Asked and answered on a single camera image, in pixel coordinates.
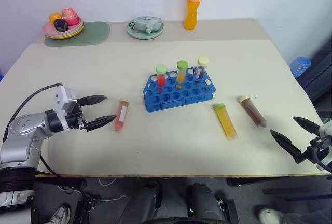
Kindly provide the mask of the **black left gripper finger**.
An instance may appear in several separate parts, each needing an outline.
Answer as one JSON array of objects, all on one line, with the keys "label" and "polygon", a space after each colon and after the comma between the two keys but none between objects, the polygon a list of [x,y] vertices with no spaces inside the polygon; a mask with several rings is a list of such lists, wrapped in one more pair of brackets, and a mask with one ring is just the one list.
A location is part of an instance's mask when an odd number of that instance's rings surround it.
[{"label": "black left gripper finger", "polygon": [[91,122],[86,122],[85,129],[89,132],[101,128],[111,123],[114,119],[116,119],[116,115],[107,115],[107,116],[98,117]]},{"label": "black left gripper finger", "polygon": [[77,100],[77,103],[80,106],[94,105],[94,104],[100,103],[101,101],[103,101],[105,99],[107,99],[107,96],[96,94],[96,95],[91,95],[91,96],[79,98]]}]

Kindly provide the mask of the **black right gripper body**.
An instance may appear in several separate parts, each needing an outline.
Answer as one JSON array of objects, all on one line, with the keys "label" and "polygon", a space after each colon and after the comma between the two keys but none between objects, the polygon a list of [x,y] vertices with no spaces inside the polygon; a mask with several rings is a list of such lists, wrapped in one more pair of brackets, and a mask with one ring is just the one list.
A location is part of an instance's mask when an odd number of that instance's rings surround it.
[{"label": "black right gripper body", "polygon": [[325,137],[318,140],[313,139],[310,142],[310,146],[303,153],[295,155],[296,163],[301,163],[304,160],[309,160],[313,164],[316,164],[318,169],[330,169],[331,168],[331,137]]}]

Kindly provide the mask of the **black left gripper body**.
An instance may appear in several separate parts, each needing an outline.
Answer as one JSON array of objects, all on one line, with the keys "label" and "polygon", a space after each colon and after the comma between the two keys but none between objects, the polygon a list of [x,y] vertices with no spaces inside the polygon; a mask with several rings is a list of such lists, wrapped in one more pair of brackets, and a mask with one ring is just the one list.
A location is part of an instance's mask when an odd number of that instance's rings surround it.
[{"label": "black left gripper body", "polygon": [[86,120],[82,112],[82,107],[75,103],[73,109],[66,112],[66,123],[70,129],[85,129],[86,128]]}]

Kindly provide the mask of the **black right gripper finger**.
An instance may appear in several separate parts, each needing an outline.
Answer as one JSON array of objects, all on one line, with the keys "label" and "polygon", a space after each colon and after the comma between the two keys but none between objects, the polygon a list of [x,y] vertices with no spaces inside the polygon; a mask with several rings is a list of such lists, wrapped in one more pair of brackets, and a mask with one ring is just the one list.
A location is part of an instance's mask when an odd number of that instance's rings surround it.
[{"label": "black right gripper finger", "polygon": [[320,126],[306,118],[293,116],[293,119],[306,131],[316,136],[320,136]]},{"label": "black right gripper finger", "polygon": [[274,130],[270,130],[272,137],[275,141],[281,146],[285,151],[287,151],[293,158],[301,154],[301,151],[292,144],[291,140],[288,139],[281,133],[278,133]]}]

